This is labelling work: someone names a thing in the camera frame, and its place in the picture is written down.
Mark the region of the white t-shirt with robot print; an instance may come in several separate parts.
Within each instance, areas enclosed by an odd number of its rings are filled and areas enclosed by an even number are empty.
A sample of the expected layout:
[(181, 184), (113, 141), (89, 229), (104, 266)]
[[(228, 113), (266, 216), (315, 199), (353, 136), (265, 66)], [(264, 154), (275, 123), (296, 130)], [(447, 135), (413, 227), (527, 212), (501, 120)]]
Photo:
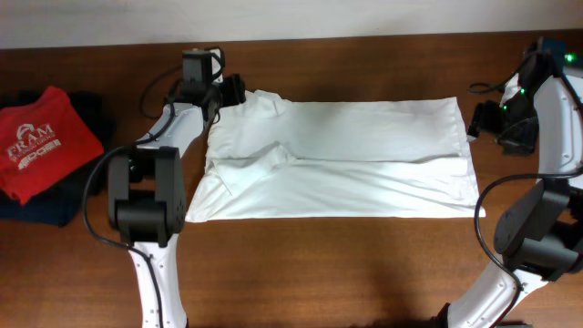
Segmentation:
[(483, 216), (455, 98), (292, 102), (261, 90), (220, 111), (189, 222)]

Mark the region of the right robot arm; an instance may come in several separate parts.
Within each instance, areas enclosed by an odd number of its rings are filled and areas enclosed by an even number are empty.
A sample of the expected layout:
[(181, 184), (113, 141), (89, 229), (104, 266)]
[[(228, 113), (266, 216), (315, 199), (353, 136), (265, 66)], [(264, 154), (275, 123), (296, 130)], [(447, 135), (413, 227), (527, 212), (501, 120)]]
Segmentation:
[(498, 104), (476, 106), (468, 136), (487, 131), (506, 151), (537, 153), (538, 171), (498, 179), (481, 192), (479, 203), (504, 183), (535, 182), (500, 216), (492, 248), (479, 219), (473, 219), (489, 263), (463, 296), (432, 318), (433, 327), (503, 327), (530, 293), (582, 270), (581, 55), (562, 41), (541, 37), (503, 82), (477, 82), (468, 91), (503, 95)]

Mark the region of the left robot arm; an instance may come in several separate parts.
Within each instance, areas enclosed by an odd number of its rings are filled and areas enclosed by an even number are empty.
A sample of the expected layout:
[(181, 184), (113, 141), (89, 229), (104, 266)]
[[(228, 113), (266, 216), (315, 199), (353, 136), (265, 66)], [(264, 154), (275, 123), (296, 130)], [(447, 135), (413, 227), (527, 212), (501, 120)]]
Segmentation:
[(177, 248), (186, 222), (181, 159), (220, 119), (245, 100), (239, 76), (225, 77), (221, 48), (185, 50), (163, 109), (146, 135), (107, 164), (110, 226), (128, 250), (138, 281), (144, 327), (188, 326), (179, 294)]

